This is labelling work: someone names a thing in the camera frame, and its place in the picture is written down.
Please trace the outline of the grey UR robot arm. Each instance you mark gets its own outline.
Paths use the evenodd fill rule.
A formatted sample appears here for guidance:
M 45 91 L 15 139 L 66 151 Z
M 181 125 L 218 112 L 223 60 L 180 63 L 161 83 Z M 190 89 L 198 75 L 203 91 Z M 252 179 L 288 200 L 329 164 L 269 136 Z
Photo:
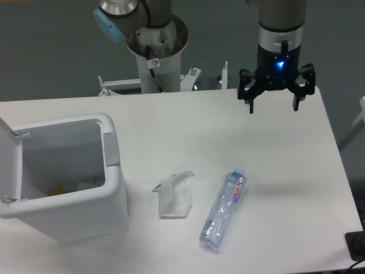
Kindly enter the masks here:
M 299 67 L 306 1 L 255 1 L 259 9 L 257 68 L 239 72 L 237 98 L 253 106 L 265 91 L 289 90 L 293 109 L 315 92 L 312 64 Z M 96 23 L 112 41 L 125 41 L 139 63 L 144 93 L 181 90 L 181 52 L 186 24 L 170 1 L 100 1 Z

